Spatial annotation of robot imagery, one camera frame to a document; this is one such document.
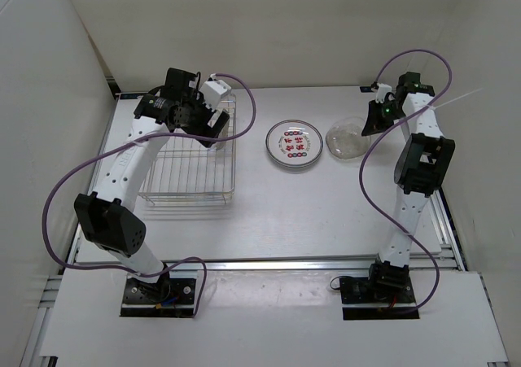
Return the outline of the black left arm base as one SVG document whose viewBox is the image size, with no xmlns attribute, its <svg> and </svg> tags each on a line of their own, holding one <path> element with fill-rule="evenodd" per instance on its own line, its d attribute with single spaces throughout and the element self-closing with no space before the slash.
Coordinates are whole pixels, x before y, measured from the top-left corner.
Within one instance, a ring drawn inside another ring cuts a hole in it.
<svg viewBox="0 0 521 367">
<path fill-rule="evenodd" d="M 195 315 L 194 277 L 161 275 L 157 283 L 128 277 L 120 306 L 121 317 L 192 318 Z"/>
</svg>

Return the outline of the clear glass plate back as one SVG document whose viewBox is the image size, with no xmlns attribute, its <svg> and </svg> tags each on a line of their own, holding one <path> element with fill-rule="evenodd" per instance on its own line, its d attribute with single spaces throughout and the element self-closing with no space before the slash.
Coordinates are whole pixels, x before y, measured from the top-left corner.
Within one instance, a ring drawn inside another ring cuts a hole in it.
<svg viewBox="0 0 521 367">
<path fill-rule="evenodd" d="M 221 132 L 221 134 L 218 137 L 218 141 L 215 142 L 215 144 L 213 145 L 213 149 L 215 151 L 219 151 L 219 150 L 221 150 L 221 149 L 223 149 L 225 147 L 226 141 L 222 141 L 222 138 L 227 138 L 228 137 L 229 129 L 230 129 L 230 120 L 229 120 L 229 124 L 228 124 L 227 129 L 223 130 Z"/>
</svg>

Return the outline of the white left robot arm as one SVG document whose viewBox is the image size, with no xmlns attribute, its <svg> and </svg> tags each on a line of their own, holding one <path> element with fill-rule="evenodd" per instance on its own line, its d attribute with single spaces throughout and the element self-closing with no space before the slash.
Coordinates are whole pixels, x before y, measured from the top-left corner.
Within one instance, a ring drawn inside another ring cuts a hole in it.
<svg viewBox="0 0 521 367">
<path fill-rule="evenodd" d="M 214 76 L 204 83 L 199 79 L 198 74 L 170 68 L 165 83 L 139 100 L 126 142 L 106 176 L 74 202 L 85 239 L 143 282 L 142 292 L 153 302 L 168 298 L 171 283 L 162 277 L 164 263 L 144 242 L 147 227 L 134 214 L 138 192 L 171 134 L 209 148 L 230 119 L 228 112 L 217 109 L 230 86 Z"/>
</svg>

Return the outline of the green rim dotted plate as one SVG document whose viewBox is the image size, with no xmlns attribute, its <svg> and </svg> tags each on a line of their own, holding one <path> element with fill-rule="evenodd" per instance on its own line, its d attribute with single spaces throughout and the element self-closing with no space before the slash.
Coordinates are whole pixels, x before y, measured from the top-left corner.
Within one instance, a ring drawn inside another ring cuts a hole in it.
<svg viewBox="0 0 521 367">
<path fill-rule="evenodd" d="M 320 132 L 302 120 L 283 120 L 270 128 L 265 146 L 271 160 L 290 169 L 308 168 L 320 158 L 324 140 Z"/>
</svg>

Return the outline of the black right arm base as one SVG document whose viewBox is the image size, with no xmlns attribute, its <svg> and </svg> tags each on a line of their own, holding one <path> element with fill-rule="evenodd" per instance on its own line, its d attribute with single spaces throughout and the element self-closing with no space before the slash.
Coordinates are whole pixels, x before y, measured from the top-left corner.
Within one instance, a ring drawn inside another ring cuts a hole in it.
<svg viewBox="0 0 521 367">
<path fill-rule="evenodd" d="M 407 265 L 375 261 L 367 276 L 339 275 L 331 279 L 329 288 L 340 293 L 345 321 L 420 318 Z"/>
</svg>

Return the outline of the clear glass plate front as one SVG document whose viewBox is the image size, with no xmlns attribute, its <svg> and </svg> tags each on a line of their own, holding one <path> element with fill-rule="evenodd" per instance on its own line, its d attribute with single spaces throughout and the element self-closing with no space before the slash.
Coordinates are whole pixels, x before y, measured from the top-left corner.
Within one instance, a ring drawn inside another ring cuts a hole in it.
<svg viewBox="0 0 521 367">
<path fill-rule="evenodd" d="M 333 133 L 326 137 L 330 153 L 337 159 L 354 159 L 364 155 L 370 147 L 370 139 L 355 133 Z"/>
</svg>

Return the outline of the clear glass plate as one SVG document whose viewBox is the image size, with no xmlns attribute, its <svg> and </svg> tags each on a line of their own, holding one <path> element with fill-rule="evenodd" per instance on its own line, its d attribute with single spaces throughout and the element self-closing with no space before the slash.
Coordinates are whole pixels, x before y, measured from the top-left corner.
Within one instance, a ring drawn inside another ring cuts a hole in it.
<svg viewBox="0 0 521 367">
<path fill-rule="evenodd" d="M 330 153 L 337 159 L 354 159 L 364 155 L 370 147 L 370 139 L 355 133 L 333 133 L 326 137 Z"/>
<path fill-rule="evenodd" d="M 223 149 L 225 147 L 226 141 L 222 141 L 222 138 L 227 138 L 228 137 L 229 129 L 230 129 L 230 120 L 229 120 L 229 124 L 228 124 L 227 129 L 223 130 L 221 132 L 221 134 L 218 137 L 218 141 L 215 142 L 215 144 L 213 145 L 213 149 L 215 151 L 219 151 L 219 150 L 221 150 L 221 149 Z"/>
<path fill-rule="evenodd" d="M 326 144 L 330 153 L 341 160 L 363 156 L 370 147 L 370 137 L 362 136 L 365 121 L 351 116 L 335 122 L 326 134 Z"/>
</svg>

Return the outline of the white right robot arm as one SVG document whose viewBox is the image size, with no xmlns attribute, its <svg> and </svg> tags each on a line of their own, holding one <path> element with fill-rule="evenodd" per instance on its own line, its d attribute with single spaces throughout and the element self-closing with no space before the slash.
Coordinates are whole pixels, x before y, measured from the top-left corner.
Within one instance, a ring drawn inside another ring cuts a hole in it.
<svg viewBox="0 0 521 367">
<path fill-rule="evenodd" d="M 406 144 L 394 170 L 392 218 L 403 228 L 390 228 L 377 256 L 379 264 L 392 269 L 409 266 L 409 235 L 415 233 L 428 199 L 441 187 L 455 150 L 454 140 L 443 135 L 435 112 L 427 106 L 434 97 L 434 88 L 424 85 L 417 72 L 401 75 L 395 91 L 378 84 L 361 132 L 363 137 L 384 133 L 400 118 L 408 120 L 401 126 Z"/>
</svg>

